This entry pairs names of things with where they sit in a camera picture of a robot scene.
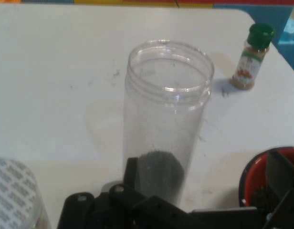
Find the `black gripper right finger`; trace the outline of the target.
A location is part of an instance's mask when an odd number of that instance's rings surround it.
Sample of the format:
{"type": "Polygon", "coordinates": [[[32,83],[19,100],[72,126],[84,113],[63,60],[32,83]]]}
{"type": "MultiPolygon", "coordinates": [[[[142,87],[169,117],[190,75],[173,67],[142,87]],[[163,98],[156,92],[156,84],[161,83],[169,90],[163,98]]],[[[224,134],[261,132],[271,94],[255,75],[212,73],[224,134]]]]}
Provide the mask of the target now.
{"type": "Polygon", "coordinates": [[[278,151],[266,159],[266,180],[280,202],[264,225],[265,229],[294,229],[294,164],[278,151]]]}

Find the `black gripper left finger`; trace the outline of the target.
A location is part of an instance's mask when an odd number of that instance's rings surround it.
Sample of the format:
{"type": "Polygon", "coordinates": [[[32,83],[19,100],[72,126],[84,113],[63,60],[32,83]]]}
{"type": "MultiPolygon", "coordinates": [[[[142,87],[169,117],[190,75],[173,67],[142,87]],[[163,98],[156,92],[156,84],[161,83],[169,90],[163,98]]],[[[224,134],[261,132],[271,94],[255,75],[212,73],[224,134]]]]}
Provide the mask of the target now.
{"type": "Polygon", "coordinates": [[[87,192],[64,202],[59,229],[207,229],[209,225],[166,202],[134,189],[138,158],[127,160],[124,180],[94,197],[87,192]]]}

